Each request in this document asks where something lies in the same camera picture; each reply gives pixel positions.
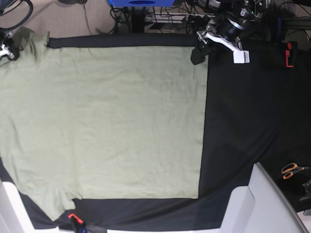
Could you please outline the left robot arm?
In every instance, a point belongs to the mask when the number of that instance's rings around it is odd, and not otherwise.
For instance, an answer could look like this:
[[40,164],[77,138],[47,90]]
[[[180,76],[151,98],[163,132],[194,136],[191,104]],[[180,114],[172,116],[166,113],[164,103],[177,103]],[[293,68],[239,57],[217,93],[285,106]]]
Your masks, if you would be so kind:
[[197,43],[190,60],[194,65],[203,63],[212,51],[227,48],[235,64],[250,62],[249,51],[242,47],[242,40],[249,37],[263,16],[260,0],[210,0],[207,6],[215,10],[207,18],[204,29],[197,31]]

